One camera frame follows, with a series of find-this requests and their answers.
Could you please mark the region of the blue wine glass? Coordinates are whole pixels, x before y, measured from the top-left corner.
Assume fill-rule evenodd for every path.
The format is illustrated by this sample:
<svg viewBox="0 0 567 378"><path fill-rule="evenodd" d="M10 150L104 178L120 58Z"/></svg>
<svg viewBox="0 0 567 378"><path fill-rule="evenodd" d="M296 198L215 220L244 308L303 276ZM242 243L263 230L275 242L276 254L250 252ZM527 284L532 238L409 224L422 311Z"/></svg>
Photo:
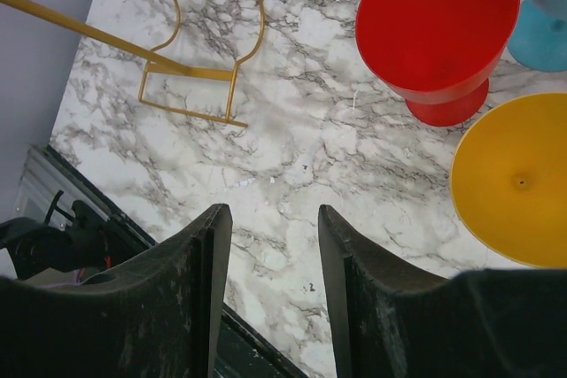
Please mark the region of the blue wine glass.
<svg viewBox="0 0 567 378"><path fill-rule="evenodd" d="M510 55L533 70L566 70L566 0L524 0L509 39Z"/></svg>

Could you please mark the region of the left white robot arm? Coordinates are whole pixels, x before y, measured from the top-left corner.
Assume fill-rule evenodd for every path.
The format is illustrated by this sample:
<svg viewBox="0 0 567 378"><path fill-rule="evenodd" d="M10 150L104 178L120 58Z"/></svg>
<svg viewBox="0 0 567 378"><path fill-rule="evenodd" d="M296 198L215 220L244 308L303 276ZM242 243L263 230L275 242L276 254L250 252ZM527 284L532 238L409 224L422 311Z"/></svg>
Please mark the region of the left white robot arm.
<svg viewBox="0 0 567 378"><path fill-rule="evenodd" d="M58 207L60 190L43 221L27 217L1 224L1 247L8 250L16 276L27 280L51 268L62 273L112 265L105 221L81 200L70 213Z"/></svg>

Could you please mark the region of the orange wine glass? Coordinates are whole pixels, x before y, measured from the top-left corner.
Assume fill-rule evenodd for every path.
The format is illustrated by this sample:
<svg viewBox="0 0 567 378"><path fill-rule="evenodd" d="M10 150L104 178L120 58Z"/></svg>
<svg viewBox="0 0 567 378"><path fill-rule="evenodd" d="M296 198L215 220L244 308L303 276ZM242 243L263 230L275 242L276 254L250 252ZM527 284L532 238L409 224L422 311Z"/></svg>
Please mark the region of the orange wine glass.
<svg viewBox="0 0 567 378"><path fill-rule="evenodd" d="M528 266L566 266L566 95L500 104L458 143L455 212L482 244Z"/></svg>

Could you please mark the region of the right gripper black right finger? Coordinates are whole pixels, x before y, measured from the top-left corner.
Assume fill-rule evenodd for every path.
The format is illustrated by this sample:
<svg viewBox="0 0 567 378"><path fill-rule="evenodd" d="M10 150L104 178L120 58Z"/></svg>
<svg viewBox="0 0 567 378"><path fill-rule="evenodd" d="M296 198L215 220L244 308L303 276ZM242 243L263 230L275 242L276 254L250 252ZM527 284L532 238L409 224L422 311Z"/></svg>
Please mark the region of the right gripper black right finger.
<svg viewBox="0 0 567 378"><path fill-rule="evenodd" d="M446 279L372 242L328 205L318 235L338 376L565 376L563 270Z"/></svg>

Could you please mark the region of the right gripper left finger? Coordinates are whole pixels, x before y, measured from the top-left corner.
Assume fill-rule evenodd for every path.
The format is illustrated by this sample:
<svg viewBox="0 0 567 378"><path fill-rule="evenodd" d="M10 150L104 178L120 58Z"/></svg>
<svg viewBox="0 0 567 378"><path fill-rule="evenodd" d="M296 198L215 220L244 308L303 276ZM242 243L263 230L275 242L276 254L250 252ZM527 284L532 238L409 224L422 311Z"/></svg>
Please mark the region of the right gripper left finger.
<svg viewBox="0 0 567 378"><path fill-rule="evenodd" d="M211 376L231 233L229 207L214 204L80 285L2 279L2 376Z"/></svg>

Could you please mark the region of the red wine glass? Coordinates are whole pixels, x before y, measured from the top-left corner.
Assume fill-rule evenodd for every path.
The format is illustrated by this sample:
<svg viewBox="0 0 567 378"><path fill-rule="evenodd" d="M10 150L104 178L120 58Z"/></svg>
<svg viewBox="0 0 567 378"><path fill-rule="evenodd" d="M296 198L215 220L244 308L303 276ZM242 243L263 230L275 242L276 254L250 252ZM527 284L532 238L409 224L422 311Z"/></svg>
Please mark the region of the red wine glass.
<svg viewBox="0 0 567 378"><path fill-rule="evenodd" d="M434 127L460 124L486 100L520 0L361 0L358 51L370 71Z"/></svg>

